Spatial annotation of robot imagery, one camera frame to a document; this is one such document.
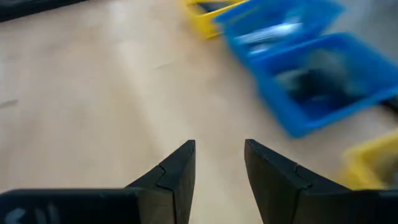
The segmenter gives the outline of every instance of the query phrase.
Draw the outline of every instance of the floor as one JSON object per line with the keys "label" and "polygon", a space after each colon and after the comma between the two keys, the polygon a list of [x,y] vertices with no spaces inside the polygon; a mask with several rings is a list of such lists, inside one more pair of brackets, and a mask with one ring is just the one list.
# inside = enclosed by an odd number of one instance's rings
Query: floor
{"label": "floor", "polygon": [[[377,33],[350,26],[398,59]],[[175,0],[88,1],[1,23],[0,189],[122,187],[196,139],[191,223],[260,223],[246,138],[334,178],[348,147],[397,126],[375,106],[290,139],[255,87]]]}

